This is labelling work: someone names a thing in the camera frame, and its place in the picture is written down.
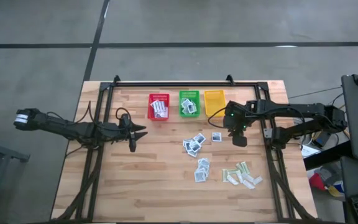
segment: wooden table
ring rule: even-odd
[[[100,82],[85,82],[76,120],[80,119],[88,101],[96,106]],[[268,81],[270,97],[276,103],[288,103],[284,82]],[[179,90],[199,90],[201,115],[182,118],[178,114]],[[272,187],[269,180],[264,142],[260,123],[247,128],[247,147],[233,146],[226,130],[207,123],[204,107],[204,90],[216,87],[124,87],[115,88],[109,122],[117,122],[118,107],[129,110],[135,124],[144,125],[149,133],[137,142],[135,153],[129,152],[128,142],[105,144],[94,222],[252,222],[276,221]],[[254,100],[251,87],[224,87],[226,102],[245,104]],[[147,119],[147,102],[150,93],[170,94],[168,121]],[[84,121],[91,121],[89,116]],[[293,120],[277,118],[277,126],[291,126]],[[214,119],[221,125],[221,118]],[[211,133],[222,132],[223,142],[212,142]],[[211,161],[209,178],[195,183],[197,160],[189,156],[182,140],[198,133],[207,137],[197,159]],[[79,147],[71,142],[68,152]],[[283,150],[290,188],[306,210],[316,217],[316,209],[306,177],[305,165],[294,144]],[[58,217],[78,193],[85,164],[86,149],[70,155],[64,163],[53,207],[52,218]],[[264,180],[249,190],[243,185],[222,182],[222,169],[235,169],[235,164],[246,161],[251,175]]]

